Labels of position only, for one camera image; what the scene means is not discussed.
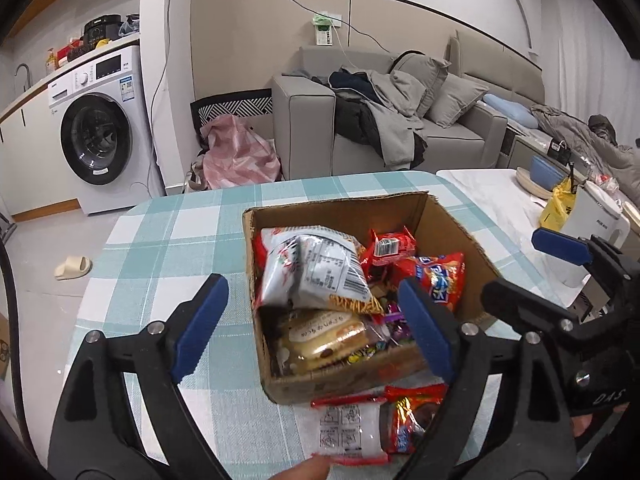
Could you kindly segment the person's right hand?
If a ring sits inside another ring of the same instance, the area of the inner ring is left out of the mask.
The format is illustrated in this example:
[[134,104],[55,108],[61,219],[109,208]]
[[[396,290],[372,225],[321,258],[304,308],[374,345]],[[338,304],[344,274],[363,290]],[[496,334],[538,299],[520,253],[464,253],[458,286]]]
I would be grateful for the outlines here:
[[593,421],[593,414],[580,415],[572,418],[573,436],[575,439],[581,437],[590,427]]

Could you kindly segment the person's left hand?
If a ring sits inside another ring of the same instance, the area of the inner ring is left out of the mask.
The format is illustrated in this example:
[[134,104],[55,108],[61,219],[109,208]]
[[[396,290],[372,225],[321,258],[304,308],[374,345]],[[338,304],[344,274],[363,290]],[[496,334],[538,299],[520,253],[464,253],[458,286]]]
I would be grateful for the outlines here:
[[331,470],[329,457],[317,455],[304,460],[292,468],[281,471],[270,480],[326,480]]

